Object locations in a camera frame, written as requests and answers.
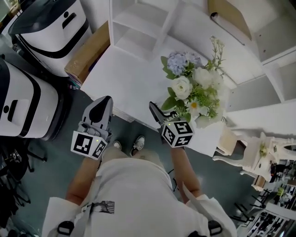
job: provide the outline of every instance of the white rose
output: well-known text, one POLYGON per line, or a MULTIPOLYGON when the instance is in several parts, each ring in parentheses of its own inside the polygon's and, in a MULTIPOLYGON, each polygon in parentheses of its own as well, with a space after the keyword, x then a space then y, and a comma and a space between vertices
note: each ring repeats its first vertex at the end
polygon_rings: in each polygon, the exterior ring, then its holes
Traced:
POLYGON ((206 69, 195 69, 193 78, 204 89, 208 88, 212 84, 212 75, 206 69))
POLYGON ((195 120, 195 123, 197 128, 206 128, 207 126, 211 125, 213 122, 208 116, 199 116, 195 120))
POLYGON ((200 109, 198 110, 200 114, 202 115, 207 115, 209 112, 209 108, 206 106, 200 107, 200 109))
POLYGON ((185 100, 192 91, 192 85, 188 78, 181 76, 172 81, 172 89, 179 99, 185 100))

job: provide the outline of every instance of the gray floor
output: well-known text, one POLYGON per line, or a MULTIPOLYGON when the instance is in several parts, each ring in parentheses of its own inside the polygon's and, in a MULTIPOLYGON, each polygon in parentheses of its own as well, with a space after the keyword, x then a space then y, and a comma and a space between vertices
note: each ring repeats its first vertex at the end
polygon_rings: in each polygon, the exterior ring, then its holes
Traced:
MULTIPOLYGON (((19 209, 16 220, 31 232, 41 233, 49 198, 65 197, 68 184, 82 162, 82 157, 72 153, 70 146, 73 130, 77 128, 85 107, 90 103, 91 99, 83 92, 73 92, 70 113, 56 139, 47 142, 35 139, 30 144, 32 152, 48 158, 48 162, 30 159, 35 172, 27 172, 22 180, 31 204, 19 209)), ((138 135, 144 135, 145 148, 158 152, 167 171, 173 168, 169 147, 161 144, 157 132, 137 122, 128 123, 118 117, 112 118, 110 127, 113 139, 120 140, 126 153, 129 153, 134 139, 138 135)), ((240 175, 240 168, 220 161, 214 162, 209 156, 191 149, 186 151, 203 192, 209 197, 215 197, 227 214, 235 213, 234 202, 247 203, 250 196, 256 193, 251 187, 254 178, 240 175)), ((237 148, 232 158, 241 159, 241 154, 242 150, 237 148)))

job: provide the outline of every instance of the sneaker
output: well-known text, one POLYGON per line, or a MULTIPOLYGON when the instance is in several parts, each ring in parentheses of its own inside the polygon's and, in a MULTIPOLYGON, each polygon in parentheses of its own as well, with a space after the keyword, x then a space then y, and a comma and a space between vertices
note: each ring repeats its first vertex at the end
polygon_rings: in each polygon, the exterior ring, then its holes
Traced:
POLYGON ((118 149, 120 149, 120 150, 122 150, 122 146, 121 146, 121 144, 120 144, 119 141, 113 142, 113 146, 116 147, 116 148, 118 148, 118 149))
POLYGON ((145 137, 144 137, 144 136, 139 136, 139 137, 136 139, 136 141, 135 141, 135 143, 134 143, 134 145, 133 145, 133 148, 130 150, 129 155, 130 155, 130 156, 133 156, 135 150, 137 150, 138 152, 139 152, 140 150, 142 150, 143 147, 144 147, 144 144, 145 144, 145 137))

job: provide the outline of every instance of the green leaf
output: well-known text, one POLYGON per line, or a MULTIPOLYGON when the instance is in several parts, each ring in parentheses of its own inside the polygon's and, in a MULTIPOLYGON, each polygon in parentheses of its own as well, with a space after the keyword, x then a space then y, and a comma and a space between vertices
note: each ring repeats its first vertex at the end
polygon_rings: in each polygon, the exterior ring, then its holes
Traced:
POLYGON ((171 80, 176 78, 175 74, 170 69, 163 68, 162 70, 167 73, 166 78, 171 79, 171 80))
POLYGON ((161 109, 162 110, 169 110, 173 107, 175 107, 177 104, 177 101, 174 97, 169 97, 167 100, 163 103, 161 109))
POLYGON ((183 100, 177 100, 176 106, 179 108, 186 108, 183 100))
POLYGON ((189 113, 185 114, 184 118, 186 119, 187 123, 189 123, 191 120, 191 114, 189 113))
POLYGON ((195 65, 193 63, 189 63, 188 66, 186 67, 187 70, 194 69, 195 65))
POLYGON ((166 76, 166 78, 167 78, 167 79, 174 80, 176 77, 175 77, 175 75, 169 75, 169 74, 168 74, 168 75, 166 76))
POLYGON ((167 57, 161 56, 160 60, 162 62, 162 65, 166 68, 167 67, 167 57))
POLYGON ((196 83, 197 83, 192 77, 188 77, 188 80, 190 81, 190 83, 192 85, 196 85, 196 83))
POLYGON ((168 87, 167 91, 170 94, 170 96, 176 98, 176 93, 173 91, 173 89, 171 87, 168 87))

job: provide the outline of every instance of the cardboard box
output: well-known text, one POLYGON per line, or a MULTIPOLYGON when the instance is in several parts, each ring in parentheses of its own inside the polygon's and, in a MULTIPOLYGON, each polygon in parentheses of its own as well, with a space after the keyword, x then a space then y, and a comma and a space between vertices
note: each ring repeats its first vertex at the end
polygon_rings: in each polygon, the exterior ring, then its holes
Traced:
POLYGON ((294 180, 289 180, 289 181, 288 181, 288 185, 291 185, 291 186, 295 186, 295 187, 296 187, 296 179, 294 179, 294 180))
POLYGON ((109 28, 108 22, 105 22, 80 47, 65 67, 66 73, 77 86, 83 84, 96 62, 109 46, 109 28))
POLYGON ((242 31, 250 40, 252 35, 241 12, 227 0, 208 0, 209 14, 218 13, 222 18, 242 31))

